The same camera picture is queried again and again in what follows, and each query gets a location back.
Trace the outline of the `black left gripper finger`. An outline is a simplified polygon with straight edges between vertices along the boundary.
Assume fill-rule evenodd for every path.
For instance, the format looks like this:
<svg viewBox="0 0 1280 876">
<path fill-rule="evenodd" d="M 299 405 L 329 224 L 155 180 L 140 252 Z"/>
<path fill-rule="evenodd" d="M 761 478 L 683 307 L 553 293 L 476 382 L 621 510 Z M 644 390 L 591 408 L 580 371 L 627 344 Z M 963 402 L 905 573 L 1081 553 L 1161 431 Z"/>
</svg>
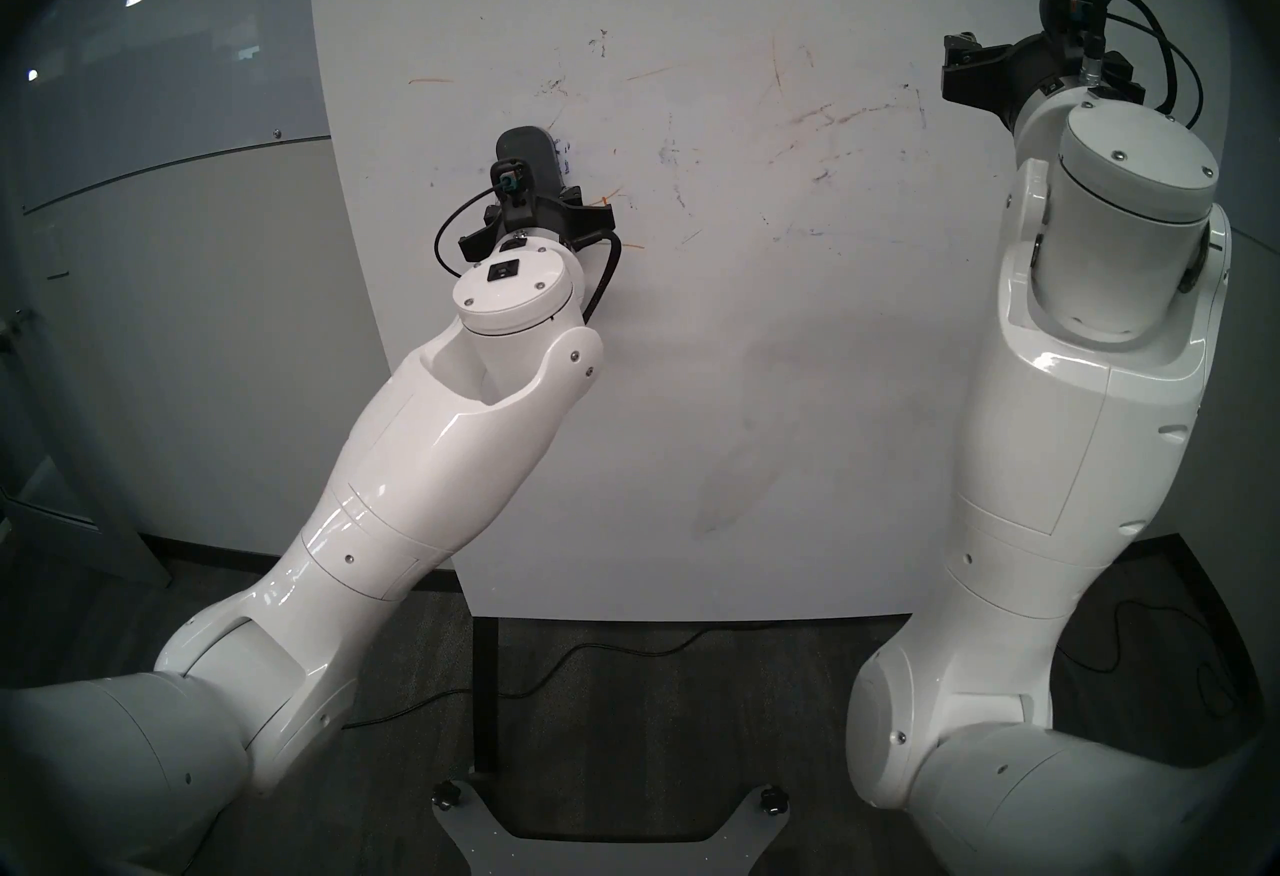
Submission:
<svg viewBox="0 0 1280 876">
<path fill-rule="evenodd" d="M 562 188 L 563 245 L 596 245 L 614 231 L 616 220 L 611 204 L 585 204 L 579 186 Z"/>
<path fill-rule="evenodd" d="M 486 206 L 483 227 L 458 241 L 465 263 L 484 261 L 497 250 L 503 234 L 506 234 L 506 216 L 502 206 Z"/>
</svg>

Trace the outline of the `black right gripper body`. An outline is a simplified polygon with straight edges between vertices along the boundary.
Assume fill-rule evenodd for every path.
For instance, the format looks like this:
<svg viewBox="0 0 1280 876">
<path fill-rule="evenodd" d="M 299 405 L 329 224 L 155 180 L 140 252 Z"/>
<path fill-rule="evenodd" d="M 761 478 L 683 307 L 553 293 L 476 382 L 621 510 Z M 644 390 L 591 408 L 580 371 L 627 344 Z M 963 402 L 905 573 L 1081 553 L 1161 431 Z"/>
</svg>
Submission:
<svg viewBox="0 0 1280 876">
<path fill-rule="evenodd" d="M 1014 131 L 1018 117 L 1033 93 L 1050 96 L 1066 88 L 1082 72 L 1082 35 L 1041 35 L 1021 38 L 1006 54 L 1002 63 L 1001 104 L 998 117 L 1007 131 Z"/>
</svg>

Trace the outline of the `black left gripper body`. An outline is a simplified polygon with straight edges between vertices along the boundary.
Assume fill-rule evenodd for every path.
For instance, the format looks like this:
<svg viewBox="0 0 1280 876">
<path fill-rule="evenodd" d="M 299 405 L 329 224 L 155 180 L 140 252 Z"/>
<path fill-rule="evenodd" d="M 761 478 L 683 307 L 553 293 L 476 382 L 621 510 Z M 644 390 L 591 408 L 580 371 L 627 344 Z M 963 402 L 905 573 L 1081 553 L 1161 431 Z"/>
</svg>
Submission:
<svg viewBox="0 0 1280 876">
<path fill-rule="evenodd" d="M 564 214 L 568 206 L 570 188 L 550 188 L 549 192 L 500 188 L 500 246 L 511 239 L 538 236 L 571 248 L 570 216 Z"/>
</svg>

